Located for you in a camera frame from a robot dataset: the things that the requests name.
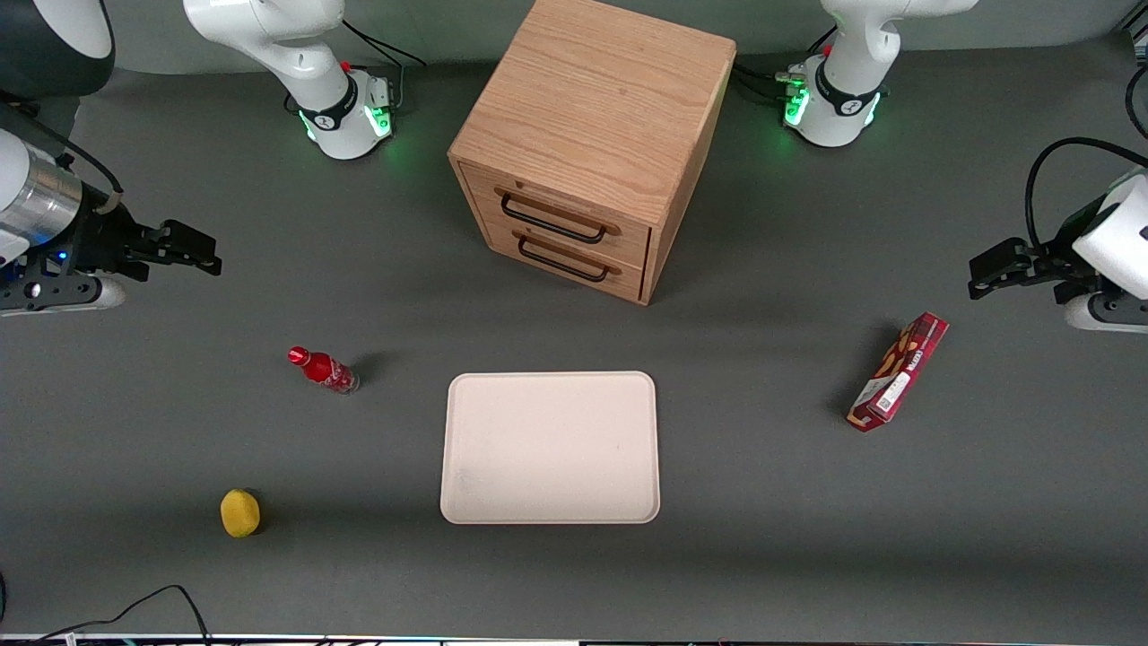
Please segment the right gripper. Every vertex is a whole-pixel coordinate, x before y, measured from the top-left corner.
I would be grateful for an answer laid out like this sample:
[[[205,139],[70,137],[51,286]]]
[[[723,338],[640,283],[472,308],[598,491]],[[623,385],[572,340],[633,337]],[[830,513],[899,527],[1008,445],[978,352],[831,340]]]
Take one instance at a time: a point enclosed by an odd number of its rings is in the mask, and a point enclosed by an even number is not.
[[[193,226],[163,221],[156,233],[126,210],[78,215],[45,244],[3,243],[3,317],[111,310],[126,291],[110,277],[146,282],[152,263],[222,274],[216,240]]]

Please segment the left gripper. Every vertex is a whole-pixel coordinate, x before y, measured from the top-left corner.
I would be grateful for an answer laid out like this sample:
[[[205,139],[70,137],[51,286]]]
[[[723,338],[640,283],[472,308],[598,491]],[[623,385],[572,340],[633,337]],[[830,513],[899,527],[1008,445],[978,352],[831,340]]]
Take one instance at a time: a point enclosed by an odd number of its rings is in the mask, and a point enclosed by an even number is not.
[[[1080,330],[1147,334],[1145,298],[1123,289],[1073,247],[1044,244],[1034,268],[1054,283],[1053,294],[1065,310],[1069,326]],[[969,299],[983,299],[992,291],[1031,282],[1033,257],[1024,239],[1009,238],[979,255],[979,265],[970,263]]]

